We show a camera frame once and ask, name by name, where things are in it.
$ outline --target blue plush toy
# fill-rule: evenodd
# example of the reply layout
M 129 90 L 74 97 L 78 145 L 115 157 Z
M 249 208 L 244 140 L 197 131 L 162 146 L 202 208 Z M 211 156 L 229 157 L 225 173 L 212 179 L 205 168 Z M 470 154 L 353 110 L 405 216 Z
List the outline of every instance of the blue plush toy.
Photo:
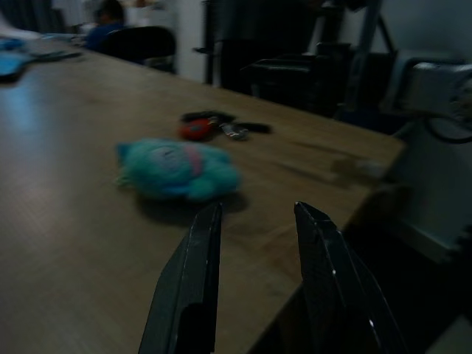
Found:
M 119 183 L 145 197 L 207 201 L 234 192 L 241 176 L 228 153 L 194 142 L 143 139 L 117 146 L 122 164 Z

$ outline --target blue cloth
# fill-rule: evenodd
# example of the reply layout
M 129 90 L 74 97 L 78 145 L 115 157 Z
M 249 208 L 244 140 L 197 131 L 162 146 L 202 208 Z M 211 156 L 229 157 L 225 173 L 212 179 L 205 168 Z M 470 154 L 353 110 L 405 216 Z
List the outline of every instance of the blue cloth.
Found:
M 125 28 L 123 23 L 114 22 L 113 24 L 104 24 L 94 28 L 86 37 L 86 48 L 100 51 L 100 45 L 105 40 L 106 36 L 113 31 L 122 30 Z

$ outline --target metal stand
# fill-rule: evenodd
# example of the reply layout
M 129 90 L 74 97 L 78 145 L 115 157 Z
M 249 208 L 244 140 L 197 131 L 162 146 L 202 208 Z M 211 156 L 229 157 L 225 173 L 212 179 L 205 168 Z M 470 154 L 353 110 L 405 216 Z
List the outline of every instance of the metal stand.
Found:
M 374 41 L 375 30 L 379 23 L 382 8 L 382 0 L 369 0 L 367 2 L 364 25 L 362 27 L 361 39 L 359 46 L 351 64 L 349 80 L 347 81 L 346 97 L 344 99 L 344 109 L 355 111 L 359 96 L 359 88 L 361 80 Z

